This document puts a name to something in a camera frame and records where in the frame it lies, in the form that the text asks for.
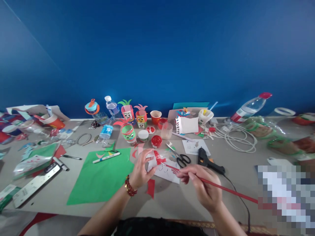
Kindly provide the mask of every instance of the cardboard tube craft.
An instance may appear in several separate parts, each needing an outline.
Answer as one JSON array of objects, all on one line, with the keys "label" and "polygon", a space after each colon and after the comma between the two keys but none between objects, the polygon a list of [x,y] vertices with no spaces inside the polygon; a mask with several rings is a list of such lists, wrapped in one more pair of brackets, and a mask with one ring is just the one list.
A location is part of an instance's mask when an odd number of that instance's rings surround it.
[{"label": "cardboard tube craft", "polygon": [[130,118],[130,122],[135,119],[134,110],[132,109],[132,105],[130,105],[131,99],[129,101],[122,100],[118,102],[118,104],[122,104],[121,113],[125,120]]},{"label": "cardboard tube craft", "polygon": [[133,126],[128,123],[130,121],[130,118],[128,118],[127,120],[124,119],[119,120],[120,121],[116,121],[113,125],[120,125],[121,126],[120,131],[124,135],[124,138],[127,141],[127,143],[129,143],[132,146],[136,145],[137,143],[136,133],[134,131]]},{"label": "cardboard tube craft", "polygon": [[136,120],[137,120],[137,124],[139,128],[143,128],[145,129],[147,127],[147,112],[145,111],[145,109],[148,106],[142,106],[141,104],[139,104],[139,106],[135,106],[136,108],[139,109],[139,111],[136,112]]}]

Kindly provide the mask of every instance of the scissors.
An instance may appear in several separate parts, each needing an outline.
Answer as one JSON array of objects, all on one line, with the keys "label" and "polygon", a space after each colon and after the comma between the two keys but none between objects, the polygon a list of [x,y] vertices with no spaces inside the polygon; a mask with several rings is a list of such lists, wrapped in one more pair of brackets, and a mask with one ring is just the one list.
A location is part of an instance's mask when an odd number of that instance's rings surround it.
[{"label": "scissors", "polygon": [[176,161],[181,168],[187,166],[187,164],[191,163],[191,160],[188,156],[184,154],[178,154],[174,149],[171,148],[170,145],[166,144],[166,146],[176,155]]}]

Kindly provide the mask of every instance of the black scissors handle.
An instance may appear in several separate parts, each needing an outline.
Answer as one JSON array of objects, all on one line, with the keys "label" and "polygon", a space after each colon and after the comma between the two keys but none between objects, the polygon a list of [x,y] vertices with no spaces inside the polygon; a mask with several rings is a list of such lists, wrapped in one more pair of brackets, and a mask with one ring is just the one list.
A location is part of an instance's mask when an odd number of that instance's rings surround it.
[{"label": "black scissors handle", "polygon": [[191,163],[191,160],[188,156],[184,155],[184,154],[180,154],[179,155],[180,158],[178,157],[176,159],[178,165],[181,167],[181,168],[184,168],[187,166],[187,164],[190,164]]}]

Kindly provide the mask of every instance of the water bottle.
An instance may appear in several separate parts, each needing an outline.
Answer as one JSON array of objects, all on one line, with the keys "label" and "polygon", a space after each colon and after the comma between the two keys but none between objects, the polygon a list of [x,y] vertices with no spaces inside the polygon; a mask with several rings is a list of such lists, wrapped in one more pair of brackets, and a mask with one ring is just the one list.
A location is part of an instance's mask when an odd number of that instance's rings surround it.
[{"label": "water bottle", "polygon": [[108,120],[107,114],[99,108],[99,104],[95,102],[95,99],[91,99],[87,105],[85,105],[86,113],[92,115],[92,117],[100,124],[103,125]]},{"label": "water bottle", "polygon": [[258,97],[249,100],[237,112],[229,118],[232,124],[241,124],[249,117],[260,111],[266,103],[266,100],[272,96],[271,93],[264,92]]},{"label": "water bottle", "polygon": [[119,116],[119,108],[117,106],[117,103],[115,101],[113,101],[110,96],[106,96],[105,100],[106,100],[106,108],[109,110],[109,113],[112,116],[118,118],[118,116]]},{"label": "water bottle", "polygon": [[97,144],[106,146],[108,140],[110,139],[112,132],[113,132],[113,123],[115,122],[115,117],[112,116],[104,125],[99,137],[96,141]]}]

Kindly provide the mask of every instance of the red beaded bracelet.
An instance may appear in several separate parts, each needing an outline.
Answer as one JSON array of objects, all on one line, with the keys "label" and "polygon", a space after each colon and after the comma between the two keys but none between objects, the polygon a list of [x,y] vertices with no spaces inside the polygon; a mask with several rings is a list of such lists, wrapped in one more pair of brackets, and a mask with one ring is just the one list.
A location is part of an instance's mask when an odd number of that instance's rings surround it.
[{"label": "red beaded bracelet", "polygon": [[129,175],[127,175],[126,180],[125,180],[125,188],[129,196],[131,197],[133,197],[138,192],[138,190],[134,191],[134,189],[131,187],[129,183]]}]

